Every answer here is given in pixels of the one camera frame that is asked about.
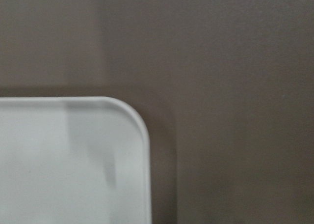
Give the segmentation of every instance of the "dark brown background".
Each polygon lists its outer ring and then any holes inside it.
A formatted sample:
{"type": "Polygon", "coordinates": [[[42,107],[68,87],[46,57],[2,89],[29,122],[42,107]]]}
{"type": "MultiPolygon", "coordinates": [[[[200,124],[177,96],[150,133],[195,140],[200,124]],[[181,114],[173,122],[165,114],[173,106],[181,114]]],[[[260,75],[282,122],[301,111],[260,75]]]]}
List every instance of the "dark brown background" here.
{"type": "Polygon", "coordinates": [[[142,114],[155,224],[314,223],[314,0],[0,5],[0,96],[142,114]]]}

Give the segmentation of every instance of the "white plate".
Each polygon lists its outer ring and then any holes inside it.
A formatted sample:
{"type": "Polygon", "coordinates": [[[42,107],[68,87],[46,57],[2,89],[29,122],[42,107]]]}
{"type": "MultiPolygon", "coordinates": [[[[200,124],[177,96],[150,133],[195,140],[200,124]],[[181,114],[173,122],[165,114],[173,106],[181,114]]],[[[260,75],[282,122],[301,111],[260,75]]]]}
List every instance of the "white plate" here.
{"type": "Polygon", "coordinates": [[[0,98],[0,224],[150,224],[149,164],[122,101],[0,98]]]}

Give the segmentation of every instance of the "white surface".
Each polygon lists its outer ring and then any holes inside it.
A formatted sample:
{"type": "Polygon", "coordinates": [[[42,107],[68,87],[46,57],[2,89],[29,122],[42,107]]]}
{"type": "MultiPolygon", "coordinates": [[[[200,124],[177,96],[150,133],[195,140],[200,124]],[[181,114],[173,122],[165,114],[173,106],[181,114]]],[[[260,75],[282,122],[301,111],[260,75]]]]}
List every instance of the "white surface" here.
{"type": "Polygon", "coordinates": [[[149,138],[107,97],[0,98],[0,224],[150,224],[149,138]]]}

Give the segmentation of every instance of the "white tray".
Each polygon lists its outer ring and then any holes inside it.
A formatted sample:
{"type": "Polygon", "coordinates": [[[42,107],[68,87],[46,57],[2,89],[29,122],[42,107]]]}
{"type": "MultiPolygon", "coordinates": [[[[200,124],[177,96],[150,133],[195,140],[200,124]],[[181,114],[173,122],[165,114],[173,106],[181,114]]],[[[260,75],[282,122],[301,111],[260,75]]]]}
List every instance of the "white tray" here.
{"type": "Polygon", "coordinates": [[[0,98],[0,224],[151,224],[149,137],[108,97],[0,98]]]}

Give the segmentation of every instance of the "white object with rounded corner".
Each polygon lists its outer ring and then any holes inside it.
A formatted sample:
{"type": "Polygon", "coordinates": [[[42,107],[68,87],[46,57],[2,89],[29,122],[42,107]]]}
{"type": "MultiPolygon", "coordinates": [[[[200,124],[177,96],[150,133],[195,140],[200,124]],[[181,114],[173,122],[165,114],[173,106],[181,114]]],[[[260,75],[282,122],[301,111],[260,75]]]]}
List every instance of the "white object with rounded corner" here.
{"type": "Polygon", "coordinates": [[[149,136],[108,97],[0,98],[0,223],[151,224],[149,136]]]}

